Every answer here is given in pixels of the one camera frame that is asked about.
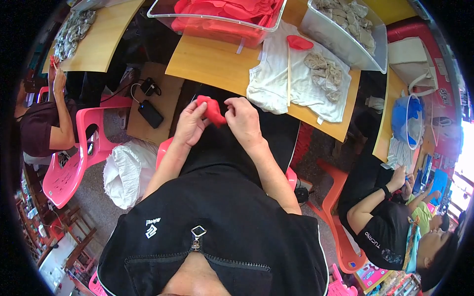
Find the black wristband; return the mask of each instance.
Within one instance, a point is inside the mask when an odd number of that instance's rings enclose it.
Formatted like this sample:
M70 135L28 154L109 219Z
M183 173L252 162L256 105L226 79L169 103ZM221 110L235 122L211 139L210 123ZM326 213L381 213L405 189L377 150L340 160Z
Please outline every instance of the black wristband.
M385 199L390 199L392 197L392 194L388 190L387 186L383 185L382 186L383 191L385 192Z

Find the striped towel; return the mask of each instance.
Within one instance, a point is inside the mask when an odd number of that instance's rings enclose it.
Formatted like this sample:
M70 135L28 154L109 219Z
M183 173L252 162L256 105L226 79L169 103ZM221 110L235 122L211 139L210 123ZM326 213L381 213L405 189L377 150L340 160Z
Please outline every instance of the striped towel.
M413 155L415 150L411 150L407 143L395 139L392 135L390 139L390 146L388 149L387 163L382 163L381 166L385 169L396 169L397 165L407 166L407 172L413 162Z

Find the hand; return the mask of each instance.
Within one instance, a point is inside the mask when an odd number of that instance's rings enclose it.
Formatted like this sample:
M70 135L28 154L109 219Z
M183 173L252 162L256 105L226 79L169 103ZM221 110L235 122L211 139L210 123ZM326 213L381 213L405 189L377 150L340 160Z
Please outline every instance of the hand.
M58 68L58 71L56 71L55 80L53 82L53 92L55 94L62 93L65 85L66 85L66 75L64 74L63 70L61 70L61 68Z
M198 107L198 103L194 100L181 112L174 133L174 143L191 148L199 141L202 132L210 124L209 119L201 119L206 109L206 102Z
M413 185L415 185L415 177L413 174L407 175L408 180L405 180L405 186L401 188L401 195L403 199L408 200L413 191Z
M55 65L57 68L59 68L59 58L57 56L54 56L53 58ZM49 69L48 69L48 82L53 83L56 77L56 69L54 66L51 66L51 63L49 64Z
M387 189L393 193L405 184L405 171L407 167L401 166L395 170L392 179L387 183Z
M431 193L431 194L429 195L429 197L430 197L430 200L432 200L432 199L434 199L434 198L438 199L438 198L441 197L441 191L436 190L435 192Z
M433 181L431 181L431 183L429 183L428 186L426 187L425 189L426 194L430 193L432 189L433 189Z
M258 112L246 98L229 98L224 104L228 108L225 114L227 124L247 153L265 142L260 131Z

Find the gray fabric pile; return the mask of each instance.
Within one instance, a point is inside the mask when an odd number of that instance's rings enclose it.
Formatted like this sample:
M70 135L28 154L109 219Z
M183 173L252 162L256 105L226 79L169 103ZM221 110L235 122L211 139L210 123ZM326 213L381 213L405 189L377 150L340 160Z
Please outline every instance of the gray fabric pile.
M365 18L369 8L356 0L349 4L344 0L313 0L313 7L353 36L371 56L375 56L372 22Z
M55 56L59 57L60 62L74 56L79 41L86 37L94 21L94 10L73 12L66 20L55 38Z
M339 86L342 81L342 71L336 62L325 58L322 53L311 51L304 58L304 64L311 69L313 83L324 90L330 102L337 103L341 97Z

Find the black vest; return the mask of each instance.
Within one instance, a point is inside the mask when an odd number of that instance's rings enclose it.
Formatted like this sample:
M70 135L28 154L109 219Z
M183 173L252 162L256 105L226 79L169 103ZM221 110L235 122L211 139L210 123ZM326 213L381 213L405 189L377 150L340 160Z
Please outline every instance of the black vest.
M196 238L191 230L198 225L206 232ZM225 166L173 179L122 215L100 257L98 278L110 295L156 296L191 251L206 257L231 295L327 290L317 220L287 214Z

